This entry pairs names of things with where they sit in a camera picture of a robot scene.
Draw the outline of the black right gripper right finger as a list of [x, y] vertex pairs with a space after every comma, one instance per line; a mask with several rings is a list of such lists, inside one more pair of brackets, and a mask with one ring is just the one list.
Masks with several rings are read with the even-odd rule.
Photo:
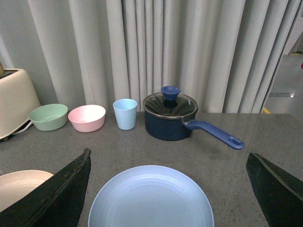
[[255, 197], [270, 227], [303, 225], [303, 182], [257, 153], [246, 170]]

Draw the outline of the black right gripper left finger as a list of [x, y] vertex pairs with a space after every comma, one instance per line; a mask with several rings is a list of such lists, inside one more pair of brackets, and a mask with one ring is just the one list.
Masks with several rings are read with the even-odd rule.
[[76, 227], [91, 171], [84, 152], [24, 198], [0, 213], [2, 227]]

